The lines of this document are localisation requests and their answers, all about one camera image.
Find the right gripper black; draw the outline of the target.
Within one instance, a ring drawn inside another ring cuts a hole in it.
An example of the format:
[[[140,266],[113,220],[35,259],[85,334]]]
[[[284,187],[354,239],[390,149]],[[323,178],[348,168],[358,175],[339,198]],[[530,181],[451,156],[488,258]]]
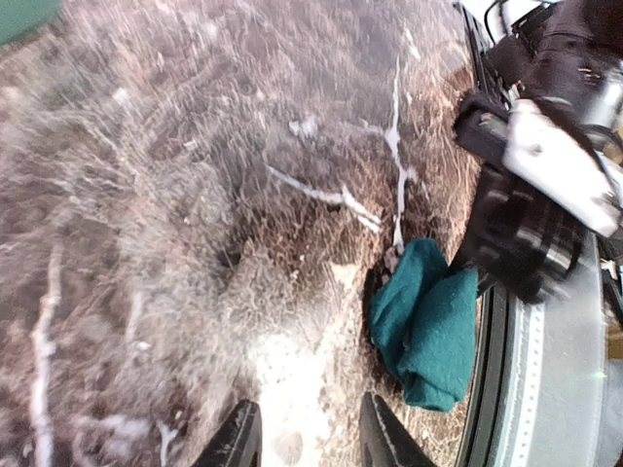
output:
[[[456,142],[483,163],[450,274],[473,267],[480,292],[499,283],[522,301],[538,304],[575,269],[587,231],[502,166],[507,122],[508,111],[480,91],[468,94],[458,107]]]

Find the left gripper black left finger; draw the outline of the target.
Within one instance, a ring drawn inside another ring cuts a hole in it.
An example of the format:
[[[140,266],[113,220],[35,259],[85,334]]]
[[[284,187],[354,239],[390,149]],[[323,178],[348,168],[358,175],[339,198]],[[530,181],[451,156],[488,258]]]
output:
[[[257,403],[241,400],[230,411],[193,467],[260,467],[262,416]]]

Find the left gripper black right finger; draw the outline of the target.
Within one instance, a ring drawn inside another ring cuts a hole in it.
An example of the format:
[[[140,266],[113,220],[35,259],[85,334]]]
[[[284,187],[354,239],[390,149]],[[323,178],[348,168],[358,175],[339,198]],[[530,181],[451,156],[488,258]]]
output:
[[[364,467],[435,467],[378,394],[363,395],[359,430]]]

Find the dark green sock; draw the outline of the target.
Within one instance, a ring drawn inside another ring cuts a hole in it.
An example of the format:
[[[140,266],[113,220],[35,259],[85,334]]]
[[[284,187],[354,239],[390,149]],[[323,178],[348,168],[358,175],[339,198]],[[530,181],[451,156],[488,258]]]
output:
[[[467,394],[476,353],[478,272],[451,272],[432,239],[410,242],[372,298],[369,329],[407,405],[449,413]]]

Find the green compartment tray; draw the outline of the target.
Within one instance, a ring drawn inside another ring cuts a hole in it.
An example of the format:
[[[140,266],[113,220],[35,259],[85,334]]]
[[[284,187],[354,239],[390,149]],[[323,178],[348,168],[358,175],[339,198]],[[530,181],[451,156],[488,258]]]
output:
[[[61,0],[1,0],[1,46],[46,24],[61,11]]]

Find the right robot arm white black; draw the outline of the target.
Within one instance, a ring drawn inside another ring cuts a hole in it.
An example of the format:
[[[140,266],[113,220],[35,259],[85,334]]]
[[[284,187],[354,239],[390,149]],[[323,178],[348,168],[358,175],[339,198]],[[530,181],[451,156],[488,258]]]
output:
[[[481,172],[452,267],[479,287],[540,303],[562,293],[590,234],[622,225],[619,4],[542,1],[495,38],[462,10],[475,88],[458,107],[456,143]]]

